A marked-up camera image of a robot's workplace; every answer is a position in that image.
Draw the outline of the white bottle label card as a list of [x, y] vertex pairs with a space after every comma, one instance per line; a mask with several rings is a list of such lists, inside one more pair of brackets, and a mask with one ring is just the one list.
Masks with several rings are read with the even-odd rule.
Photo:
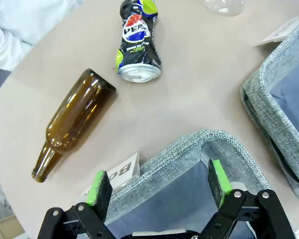
[[116, 193], [140, 176], [140, 150], [107, 172], [109, 181]]

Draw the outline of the person's white-sleeved forearm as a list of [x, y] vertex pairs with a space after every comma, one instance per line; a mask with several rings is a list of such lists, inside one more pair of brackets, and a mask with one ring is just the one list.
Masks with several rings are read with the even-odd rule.
[[32, 48], [11, 32], [0, 29], [0, 69], [12, 72]]

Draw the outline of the cardboard box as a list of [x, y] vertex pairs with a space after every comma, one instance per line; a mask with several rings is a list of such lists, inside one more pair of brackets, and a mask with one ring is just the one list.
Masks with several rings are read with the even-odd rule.
[[0, 220], [0, 239], [13, 239], [25, 233], [15, 215]]

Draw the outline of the clear plastic bottle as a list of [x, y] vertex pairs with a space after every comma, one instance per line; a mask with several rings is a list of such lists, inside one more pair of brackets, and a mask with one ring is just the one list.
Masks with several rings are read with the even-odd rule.
[[236, 16], [244, 10], [244, 0], [204, 0], [205, 6], [213, 13]]

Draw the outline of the brown glass bottle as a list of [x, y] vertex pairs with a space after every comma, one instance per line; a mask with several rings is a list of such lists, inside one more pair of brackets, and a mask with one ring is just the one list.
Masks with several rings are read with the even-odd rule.
[[49, 122], [45, 143], [32, 171], [43, 183], [63, 155], [71, 152], [115, 94], [116, 88], [92, 69], [86, 69]]

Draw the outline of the grey fabric basket, plastic waste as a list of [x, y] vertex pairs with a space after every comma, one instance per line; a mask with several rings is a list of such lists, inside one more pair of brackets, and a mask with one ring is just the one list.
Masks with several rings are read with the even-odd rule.
[[299, 24], [248, 77], [241, 99], [299, 198]]

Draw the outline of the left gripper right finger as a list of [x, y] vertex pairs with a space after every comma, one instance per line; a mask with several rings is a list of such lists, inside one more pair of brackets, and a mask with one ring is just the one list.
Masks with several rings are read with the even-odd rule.
[[219, 160], [209, 160], [207, 181], [218, 211], [197, 239], [229, 239], [238, 222], [249, 224], [256, 239], [296, 239], [273, 190], [234, 189]]

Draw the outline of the grey fabric basket, bottle label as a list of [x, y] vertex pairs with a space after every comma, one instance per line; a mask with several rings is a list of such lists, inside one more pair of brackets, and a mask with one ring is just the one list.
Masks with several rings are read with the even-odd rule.
[[106, 225], [116, 238], [134, 232], [201, 232], [214, 213], [207, 181], [210, 159], [231, 182], [252, 194], [270, 187], [258, 164], [234, 136], [200, 130], [181, 136], [140, 168], [140, 177], [111, 197]]

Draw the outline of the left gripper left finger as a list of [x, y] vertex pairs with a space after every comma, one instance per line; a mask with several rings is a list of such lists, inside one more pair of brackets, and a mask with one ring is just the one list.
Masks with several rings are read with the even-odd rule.
[[43, 219], [37, 239], [116, 239], [105, 225], [113, 188], [106, 171], [99, 171], [89, 190], [87, 201], [67, 211], [50, 208]]

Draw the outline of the crushed black Pepsi can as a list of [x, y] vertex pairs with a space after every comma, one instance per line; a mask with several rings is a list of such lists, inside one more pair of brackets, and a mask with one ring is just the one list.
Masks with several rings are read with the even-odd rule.
[[144, 83], [161, 74], [161, 60], [153, 42], [158, 11], [154, 0], [123, 0], [120, 6], [122, 41], [116, 70], [122, 79]]

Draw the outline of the person's white shirt torso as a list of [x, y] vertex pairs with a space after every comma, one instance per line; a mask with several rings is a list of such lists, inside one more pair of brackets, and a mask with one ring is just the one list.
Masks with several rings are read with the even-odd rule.
[[36, 45], [85, 0], [0, 0], [0, 29]]

